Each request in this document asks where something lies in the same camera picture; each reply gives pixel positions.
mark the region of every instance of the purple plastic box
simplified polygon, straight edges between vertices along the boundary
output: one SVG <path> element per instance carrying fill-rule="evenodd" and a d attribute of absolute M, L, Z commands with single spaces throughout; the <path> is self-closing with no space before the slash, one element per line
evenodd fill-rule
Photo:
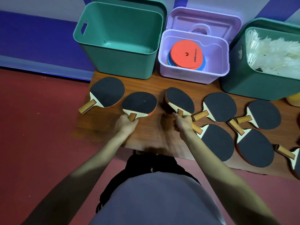
<path fill-rule="evenodd" d="M 217 12 L 175 8 L 169 15 L 158 53 L 162 76 L 209 84 L 229 72 L 229 45 L 242 27 L 239 17 Z M 167 64 L 167 54 L 180 40 L 196 42 L 205 56 L 203 71 Z"/>

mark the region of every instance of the yellow object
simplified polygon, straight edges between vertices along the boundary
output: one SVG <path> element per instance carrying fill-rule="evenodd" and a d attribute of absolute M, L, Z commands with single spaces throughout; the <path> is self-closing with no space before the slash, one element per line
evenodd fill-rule
<path fill-rule="evenodd" d="M 289 97 L 286 97 L 289 104 L 300 107 L 300 92 Z"/>

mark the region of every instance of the black pants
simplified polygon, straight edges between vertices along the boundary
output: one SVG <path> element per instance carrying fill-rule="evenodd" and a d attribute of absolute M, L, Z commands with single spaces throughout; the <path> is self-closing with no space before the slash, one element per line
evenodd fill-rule
<path fill-rule="evenodd" d="M 174 157 L 156 155 L 154 153 L 146 153 L 142 155 L 134 154 L 127 160 L 125 169 L 118 173 L 108 183 L 100 196 L 100 203 L 96 208 L 96 213 L 106 204 L 114 190 L 127 179 L 157 171 L 186 175 L 199 183 L 193 175 L 186 172 L 183 167 L 177 164 Z"/>

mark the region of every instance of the wooden table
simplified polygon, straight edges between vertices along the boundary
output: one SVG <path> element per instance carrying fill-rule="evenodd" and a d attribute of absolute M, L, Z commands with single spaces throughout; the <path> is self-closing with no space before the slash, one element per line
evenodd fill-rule
<path fill-rule="evenodd" d="M 95 71 L 89 88 L 99 79 L 111 76 L 108 74 Z M 219 81 L 216 80 L 211 84 L 203 85 L 187 81 L 164 78 L 157 72 L 147 80 L 131 79 L 126 77 L 115 76 L 122 80 L 125 86 L 125 96 L 136 91 L 146 91 L 158 100 L 155 112 L 149 117 L 142 117 L 135 132 L 127 140 L 125 147 L 141 151 L 151 151 L 158 154 L 170 155 L 178 158 L 194 160 L 186 144 L 180 139 L 179 133 L 173 128 L 173 118 L 170 114 L 162 109 L 162 101 L 165 89 L 176 87 L 187 93 L 195 104 L 195 112 L 202 111 L 203 98 L 213 92 L 222 91 Z M 245 113 L 245 106 L 253 98 L 233 95 L 230 96 L 235 100 L 237 105 L 236 116 L 242 116 Z M 89 91 L 86 93 L 84 102 L 90 100 Z M 273 144 L 281 144 L 287 149 L 297 146 L 300 136 L 298 114 L 300 108 L 290 106 L 285 99 L 272 101 L 280 110 L 282 122 L 279 127 L 273 130 L 262 130 L 262 133 Z M 78 113 L 78 120 L 73 132 L 77 138 L 89 138 L 96 141 L 106 142 L 113 135 L 113 127 L 116 120 L 123 111 L 121 109 L 122 101 L 111 108 L 93 107 L 86 114 Z M 216 124 L 208 118 L 203 118 L 196 122 L 198 126 L 205 124 Z M 236 139 L 236 133 L 226 123 L 218 123 L 222 128 L 230 133 Z M 240 125 L 243 129 L 254 128 L 250 123 Z M 287 159 L 275 153 L 272 164 L 265 168 L 258 168 L 245 162 L 237 151 L 233 156 L 225 161 L 227 166 L 234 169 L 247 170 L 254 173 L 277 175 L 287 178 L 295 178 L 290 172 L 290 165 Z"/>

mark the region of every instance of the gray shirt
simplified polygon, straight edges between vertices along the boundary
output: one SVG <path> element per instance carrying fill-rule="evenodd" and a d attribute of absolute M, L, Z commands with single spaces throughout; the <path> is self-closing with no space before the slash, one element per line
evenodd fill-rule
<path fill-rule="evenodd" d="M 111 195 L 93 217 L 99 224 L 205 224 L 222 225 L 214 200 L 185 175 L 155 172 L 130 178 Z"/>

